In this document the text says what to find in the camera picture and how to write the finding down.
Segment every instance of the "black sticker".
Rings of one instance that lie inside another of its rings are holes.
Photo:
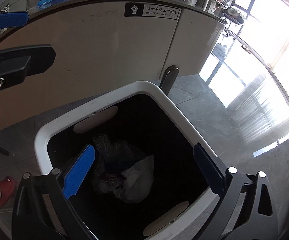
[[[127,2],[125,6],[125,17],[141,17],[144,10],[143,3]]]

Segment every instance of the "black frame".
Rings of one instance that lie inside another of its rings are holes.
[[[255,0],[251,0],[248,9],[245,9],[245,8],[241,7],[240,5],[236,4],[235,1],[236,1],[236,0],[233,0],[233,2],[232,2],[231,5],[237,7],[239,10],[247,13],[247,15],[246,15],[246,20],[247,20],[248,16],[250,15],[250,11],[251,11],[251,9],[252,9],[252,6],[253,6]],[[243,29],[243,26],[244,26],[244,25],[241,25],[241,26],[240,26],[240,29],[239,29],[239,31],[238,31],[238,33],[237,33],[237,36],[240,35],[240,33],[241,33],[242,29]]]

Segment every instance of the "blue bristle pad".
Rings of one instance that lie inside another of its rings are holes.
[[[94,160],[95,149],[93,146],[88,145],[65,176],[62,192],[66,199],[77,194],[77,191]]]
[[[27,23],[29,15],[27,12],[0,13],[0,29],[10,27],[21,27]]]

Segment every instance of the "sticker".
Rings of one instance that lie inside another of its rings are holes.
[[[156,4],[145,4],[142,16],[151,16],[151,17],[160,17],[160,18],[169,18],[169,19],[178,19],[180,9],[161,6]]]
[[[168,19],[178,19],[181,9],[161,6],[157,4],[126,3],[125,17],[159,17]]]
[[[130,17],[130,16],[141,17],[143,10],[144,10],[143,3],[127,2],[125,6],[125,17]]]

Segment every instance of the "metal screw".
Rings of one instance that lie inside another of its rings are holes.
[[[238,170],[235,167],[229,167],[228,171],[232,174],[235,174],[235,173],[237,173]]]
[[[52,173],[53,175],[57,175],[57,174],[60,173],[60,169],[55,168],[55,169],[53,169],[53,170],[51,171],[51,173]]]
[[[4,86],[5,80],[4,78],[0,78],[0,89]]]
[[[30,173],[25,173],[23,176],[22,176],[24,179],[28,179],[30,177]]]
[[[261,178],[265,178],[265,176],[266,176],[263,171],[259,171],[258,174]]]

